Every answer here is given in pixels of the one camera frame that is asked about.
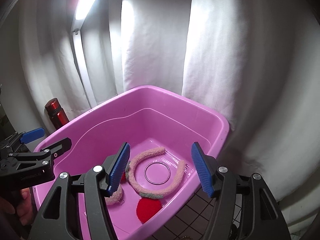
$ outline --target pink basin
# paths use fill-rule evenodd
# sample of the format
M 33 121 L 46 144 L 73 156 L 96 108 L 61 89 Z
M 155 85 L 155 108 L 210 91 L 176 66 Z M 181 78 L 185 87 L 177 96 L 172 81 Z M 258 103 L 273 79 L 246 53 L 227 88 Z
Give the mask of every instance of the pink basin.
M 122 183 L 121 203 L 108 206 L 108 211 L 119 240 L 142 240 L 166 223 L 191 197 L 199 186 L 199 178 L 191 159 L 191 145 L 198 141 L 207 155 L 217 157 L 227 134 L 227 120 L 216 111 L 154 86 L 140 86 L 116 96 L 82 114 L 59 129 L 35 151 L 69 137 L 71 149 L 55 161 L 56 177 L 64 171 L 71 175 L 86 173 L 93 166 L 102 164 L 108 155 L 115 154 L 123 142 L 131 147 L 131 157 L 159 146 L 166 154 L 141 162 L 136 169 L 138 183 L 149 189 L 162 189 L 171 184 L 179 160 L 185 160 L 185 174 L 180 186 L 171 195 L 161 199 L 163 208 L 145 224 L 136 215 L 141 198 L 134 189 Z M 150 184 L 145 167 L 154 161 L 166 163 L 171 171 L 169 180 L 162 185 Z M 168 170 L 153 164 L 147 170 L 152 182 L 159 183 L 168 177 Z M 53 181 L 33 188 L 39 209 Z M 79 211 L 84 240 L 89 240 L 84 196 L 79 196 Z

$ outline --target finger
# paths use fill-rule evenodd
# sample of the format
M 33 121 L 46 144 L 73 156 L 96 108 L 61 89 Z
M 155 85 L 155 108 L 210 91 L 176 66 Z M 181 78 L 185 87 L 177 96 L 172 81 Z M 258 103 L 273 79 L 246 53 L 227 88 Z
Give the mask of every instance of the finger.
M 20 190 L 21 196 L 23 199 L 26 199 L 29 195 L 30 195 L 30 189 L 29 188 L 25 188 Z
M 23 226 L 29 225 L 33 222 L 33 218 L 34 218 L 34 215 L 31 207 L 26 214 L 20 217 L 20 222 Z
M 5 199 L 0 197 L 0 210 L 8 213 L 8 214 L 14 214 L 16 211 L 14 207 Z
M 18 216 L 21 217 L 26 214 L 29 211 L 30 207 L 32 207 L 31 195 L 29 195 L 25 200 L 22 200 L 17 206 Z

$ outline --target metal ring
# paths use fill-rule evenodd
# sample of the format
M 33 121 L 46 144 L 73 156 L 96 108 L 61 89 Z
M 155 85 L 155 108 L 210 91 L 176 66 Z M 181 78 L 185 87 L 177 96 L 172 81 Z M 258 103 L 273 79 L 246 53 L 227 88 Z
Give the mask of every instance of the metal ring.
M 152 182 L 152 181 L 150 181 L 150 180 L 147 178 L 147 169 L 148 169 L 152 164 L 156 164 L 156 163 L 159 163 L 159 164 L 164 165 L 165 167 L 167 167 L 167 169 L 168 169 L 168 171 L 169 171 L 169 175 L 168 175 L 167 179 L 166 179 L 165 181 L 163 181 L 163 182 L 160 182 L 160 183 Z M 150 182 L 150 183 L 153 184 L 153 185 L 161 185 L 161 184 L 166 183 L 166 182 L 169 180 L 170 175 L 171 175 L 171 171 L 170 171 L 170 169 L 169 169 L 169 166 L 168 166 L 167 164 L 165 164 L 165 163 L 162 163 L 162 162 L 149 163 L 149 164 L 146 166 L 145 170 L 144 170 L 144 177 L 146 178 L 146 180 L 147 180 L 148 182 Z

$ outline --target lamp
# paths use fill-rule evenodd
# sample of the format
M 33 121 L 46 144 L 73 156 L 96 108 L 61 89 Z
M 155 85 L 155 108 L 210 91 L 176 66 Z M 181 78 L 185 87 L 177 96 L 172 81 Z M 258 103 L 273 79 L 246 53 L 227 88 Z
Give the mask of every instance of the lamp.
M 73 39 L 73 44 L 74 44 L 75 54 L 76 54 L 75 55 L 76 61 L 78 63 L 79 73 L 81 76 L 84 91 L 91 108 L 97 106 L 97 102 L 93 94 L 87 66 L 84 59 L 84 52 L 82 47 L 80 30 L 94 1 L 95 0 L 79 0 L 78 1 L 78 5 L 76 7 L 76 12 L 75 12 L 73 22 L 72 22 L 72 27 L 71 27 L 72 39 Z

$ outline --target red fuzzy ball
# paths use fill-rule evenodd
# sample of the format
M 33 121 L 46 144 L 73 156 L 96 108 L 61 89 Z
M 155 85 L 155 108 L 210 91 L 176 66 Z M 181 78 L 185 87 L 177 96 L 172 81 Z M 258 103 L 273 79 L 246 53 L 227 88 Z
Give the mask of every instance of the red fuzzy ball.
M 126 178 L 125 178 L 125 172 L 124 172 L 124 174 L 122 175 L 122 177 L 121 177 L 121 181 L 120 181 L 120 182 L 124 182 L 124 181 L 126 181 Z
M 137 216 L 142 223 L 147 222 L 162 208 L 158 199 L 142 198 L 138 202 Z

